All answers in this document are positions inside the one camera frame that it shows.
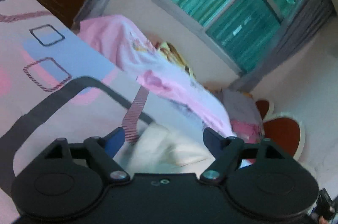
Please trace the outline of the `cream quilted puffer jacket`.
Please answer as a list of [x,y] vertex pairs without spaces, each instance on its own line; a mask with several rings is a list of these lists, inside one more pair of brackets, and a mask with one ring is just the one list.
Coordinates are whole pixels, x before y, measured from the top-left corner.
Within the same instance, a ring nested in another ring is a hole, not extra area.
[[125,143],[114,160],[131,176],[136,173],[199,176],[215,159],[203,144],[175,129],[153,123],[135,144]]

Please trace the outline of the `pile of grey pink clothes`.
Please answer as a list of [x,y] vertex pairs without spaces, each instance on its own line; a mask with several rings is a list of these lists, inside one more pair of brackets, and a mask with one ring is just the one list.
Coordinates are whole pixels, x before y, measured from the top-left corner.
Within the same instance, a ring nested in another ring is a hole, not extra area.
[[221,88],[211,92],[225,107],[233,132],[245,143],[257,144],[264,136],[262,117],[253,98],[242,92]]

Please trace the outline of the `red white scalloped headboard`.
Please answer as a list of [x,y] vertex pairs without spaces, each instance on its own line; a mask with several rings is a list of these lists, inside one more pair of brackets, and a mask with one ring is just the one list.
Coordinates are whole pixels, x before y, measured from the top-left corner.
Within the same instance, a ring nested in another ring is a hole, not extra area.
[[255,105],[262,118],[264,137],[271,139],[286,153],[299,160],[305,146],[305,128],[289,113],[274,113],[274,103],[259,99]]

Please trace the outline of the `patterned pink blue bedsheet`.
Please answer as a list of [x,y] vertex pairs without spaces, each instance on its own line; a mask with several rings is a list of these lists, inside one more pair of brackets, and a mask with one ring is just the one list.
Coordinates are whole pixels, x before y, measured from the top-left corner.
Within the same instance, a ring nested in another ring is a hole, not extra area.
[[121,126],[139,84],[36,0],[1,0],[1,222],[14,178],[53,140]]

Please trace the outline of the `pink folded blanket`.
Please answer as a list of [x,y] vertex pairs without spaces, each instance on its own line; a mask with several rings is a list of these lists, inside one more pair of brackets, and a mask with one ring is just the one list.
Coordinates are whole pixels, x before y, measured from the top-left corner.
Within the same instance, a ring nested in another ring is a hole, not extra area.
[[166,60],[128,18],[109,15],[81,21],[78,37],[150,92],[185,105],[222,136],[234,134],[221,102]]

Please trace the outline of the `yellow patterned pillow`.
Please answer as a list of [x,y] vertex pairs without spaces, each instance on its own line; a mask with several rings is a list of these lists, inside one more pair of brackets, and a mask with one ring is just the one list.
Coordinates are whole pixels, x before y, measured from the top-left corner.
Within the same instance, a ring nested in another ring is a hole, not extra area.
[[196,79],[194,72],[183,56],[176,50],[175,46],[169,42],[157,42],[156,50],[170,63],[185,71],[191,78]]

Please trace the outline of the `grey curtain right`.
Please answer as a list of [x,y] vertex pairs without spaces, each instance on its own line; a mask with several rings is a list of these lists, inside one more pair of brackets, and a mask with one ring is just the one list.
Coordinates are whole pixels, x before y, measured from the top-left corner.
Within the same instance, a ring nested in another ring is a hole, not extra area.
[[259,82],[307,45],[336,14],[332,0],[298,0],[276,31],[263,59],[231,85],[234,91],[251,92]]

